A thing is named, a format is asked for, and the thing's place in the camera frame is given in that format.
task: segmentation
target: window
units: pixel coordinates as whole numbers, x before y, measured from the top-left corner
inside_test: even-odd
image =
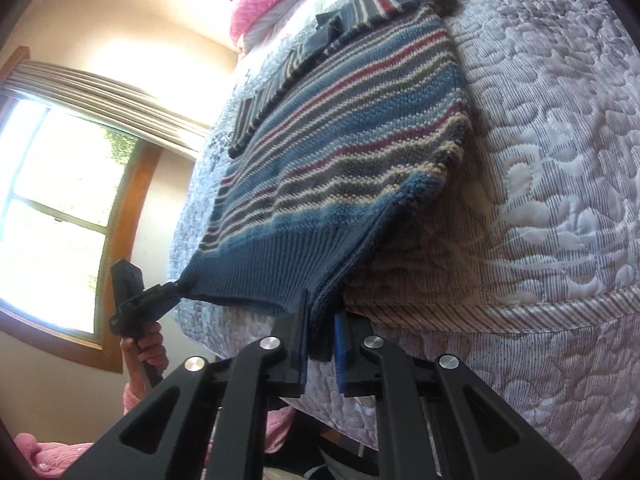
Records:
[[[0,129],[0,328],[122,370],[106,323],[108,269],[130,257],[159,152],[60,110],[15,103]]]

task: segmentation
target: striped sweater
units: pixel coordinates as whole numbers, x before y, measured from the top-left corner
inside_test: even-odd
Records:
[[[454,0],[353,0],[241,107],[186,296],[282,316],[303,290],[312,357],[330,356],[345,276],[430,203],[471,133],[439,12]]]

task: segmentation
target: wooden window frame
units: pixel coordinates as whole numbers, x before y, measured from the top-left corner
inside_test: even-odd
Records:
[[[96,295],[101,308],[94,323],[96,341],[59,332],[53,326],[21,316],[1,304],[0,330],[68,361],[122,373],[120,339],[108,328],[109,318],[115,313],[110,266],[121,258],[131,258],[140,214],[162,151],[160,146],[139,140],[118,188],[98,273]],[[46,291],[42,292],[42,301],[47,301]]]

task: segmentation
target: hand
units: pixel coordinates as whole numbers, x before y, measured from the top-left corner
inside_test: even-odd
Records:
[[[138,344],[128,337],[121,341],[120,348],[124,355],[124,362],[129,371],[129,387],[131,393],[142,399],[146,395],[144,368],[140,365],[142,361],[148,362],[164,372],[169,366],[169,359],[166,356],[166,348],[162,345],[162,327],[157,321],[148,323],[144,327],[144,337]]]

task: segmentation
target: beige wall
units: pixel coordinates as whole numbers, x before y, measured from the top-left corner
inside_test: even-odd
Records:
[[[132,1],[38,0],[0,51],[0,64],[23,44],[33,59],[139,86],[176,111],[212,122],[235,53],[180,26],[180,6],[151,12],[148,6],[158,0]],[[147,286],[166,279],[169,244],[192,169],[188,160],[165,152],[154,175],[132,255]],[[172,368],[194,354],[211,357],[171,319],[161,322]],[[0,415],[14,434],[33,433],[41,442],[94,441],[120,417],[126,381],[126,374],[68,362],[0,333]]]
[[[179,155],[162,154],[131,257],[143,270],[146,286],[166,280],[169,244],[192,169],[192,163]],[[192,355],[212,358],[168,316],[161,323],[170,359],[167,373]],[[0,415],[12,434],[33,433],[41,442],[92,442],[120,418],[126,373],[65,361],[2,332],[0,355]]]

